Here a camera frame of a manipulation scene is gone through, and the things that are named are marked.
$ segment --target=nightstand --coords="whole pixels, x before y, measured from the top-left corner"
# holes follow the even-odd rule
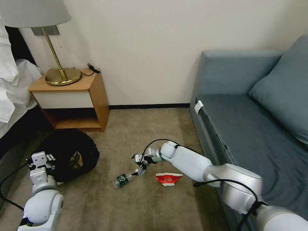
[[[92,73],[90,69],[81,71]],[[54,129],[105,130],[109,105],[101,74],[83,74],[78,82],[66,86],[48,85],[43,75],[28,90]]]

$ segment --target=crumpled paper cup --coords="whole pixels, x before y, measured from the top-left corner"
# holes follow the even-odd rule
[[[163,186],[174,186],[182,176],[182,174],[177,173],[156,173],[156,179]]]

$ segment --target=white wall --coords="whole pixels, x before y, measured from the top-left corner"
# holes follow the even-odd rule
[[[307,0],[64,1],[73,20],[56,52],[99,67],[110,105],[188,103],[201,51],[284,50],[308,31]],[[44,37],[21,31],[37,64],[56,67]]]

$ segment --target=sofa cushion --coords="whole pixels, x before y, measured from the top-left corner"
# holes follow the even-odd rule
[[[308,35],[300,37],[249,95],[308,145]]]
[[[197,98],[230,162],[263,177],[264,200],[308,220],[308,149],[248,95]]]

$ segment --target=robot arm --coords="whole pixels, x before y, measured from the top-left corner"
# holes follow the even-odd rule
[[[135,155],[135,162],[140,166],[142,175],[150,163],[169,161],[188,177],[197,182],[215,179],[234,180],[248,186],[262,201],[262,178],[236,165],[214,166],[212,162],[186,147],[168,141],[160,149],[148,148],[145,155]],[[255,196],[247,188],[233,182],[214,182],[212,187],[222,186],[223,201],[239,213],[246,214],[255,202]],[[308,230],[308,222],[301,216],[276,206],[261,205],[256,211],[257,228],[262,231]]]
[[[17,231],[53,231],[64,205],[64,197],[57,190],[53,176],[48,174],[51,166],[45,153],[35,153],[31,158],[32,197],[25,205]]]

